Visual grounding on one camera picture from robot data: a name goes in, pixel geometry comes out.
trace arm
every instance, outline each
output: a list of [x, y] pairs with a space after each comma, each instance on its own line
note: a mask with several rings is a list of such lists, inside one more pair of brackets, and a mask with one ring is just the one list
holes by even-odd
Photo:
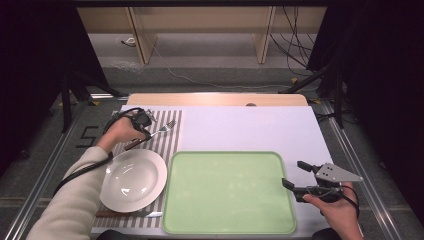
[[[128, 118], [121, 118], [65, 174], [107, 158], [115, 144], [144, 139]], [[100, 203], [106, 166], [87, 172], [65, 184], [51, 200], [27, 239], [90, 239], [91, 226]]]
[[[343, 185], [353, 187], [352, 183], [343, 183]], [[349, 188], [344, 188], [343, 193], [353, 201], [357, 201], [355, 194]], [[343, 240], [363, 239], [357, 222], [356, 209], [348, 201], [340, 199], [335, 203], [326, 203], [310, 194], [306, 194], [303, 199], [321, 210], [328, 224]]]

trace floor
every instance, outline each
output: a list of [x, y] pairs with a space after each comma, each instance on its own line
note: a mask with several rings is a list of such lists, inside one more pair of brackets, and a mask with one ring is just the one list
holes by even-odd
[[[305, 49], [288, 44], [282, 36], [274, 35], [284, 49], [291, 48], [297, 61], [307, 61], [304, 53], [312, 48], [315, 36], [302, 35], [299, 41]], [[261, 92], [276, 93], [293, 84], [303, 75], [310, 74], [297, 61], [288, 59], [276, 44], [270, 42], [265, 64], [258, 64], [251, 36], [247, 34], [163, 34], [159, 36], [152, 59], [141, 65], [128, 34], [90, 35], [99, 61], [110, 85], [122, 92]], [[319, 99], [315, 89], [319, 82], [305, 87], [303, 94], [317, 114], [332, 111], [331, 99]], [[93, 93], [101, 92], [91, 88]], [[98, 127], [92, 132], [100, 135], [102, 122], [111, 110], [125, 104], [124, 100], [104, 100], [94, 105], [73, 106], [75, 130], [69, 139], [61, 134], [62, 112], [58, 96], [46, 116], [43, 126], [28, 147], [30, 157], [17, 159], [0, 179], [0, 236], [14, 227], [27, 196], [40, 184], [39, 176], [45, 167], [52, 167], [46, 176], [47, 183], [38, 194], [34, 209], [23, 224], [24, 238], [48, 204], [51, 193], [63, 176], [63, 172], [84, 150], [75, 147], [81, 141], [81, 133], [87, 126]], [[390, 175], [380, 164], [378, 154], [367, 139], [360, 123], [348, 112], [343, 115], [344, 129], [339, 129], [333, 119], [323, 119], [320, 128], [335, 164], [361, 173], [366, 184], [356, 185], [361, 202], [359, 222], [365, 239], [424, 239], [423, 226], [417, 221], [405, 199], [399, 193]], [[58, 149], [58, 142], [66, 142]], [[8, 236], [7, 239], [19, 239]]]

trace white sleeve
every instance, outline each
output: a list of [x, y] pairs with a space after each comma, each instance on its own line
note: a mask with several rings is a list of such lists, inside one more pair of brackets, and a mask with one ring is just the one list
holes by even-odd
[[[88, 148], [65, 177], [107, 157], [108, 154], [99, 147]], [[105, 170], [106, 165], [103, 165], [63, 185], [34, 224], [27, 239], [89, 240]]]

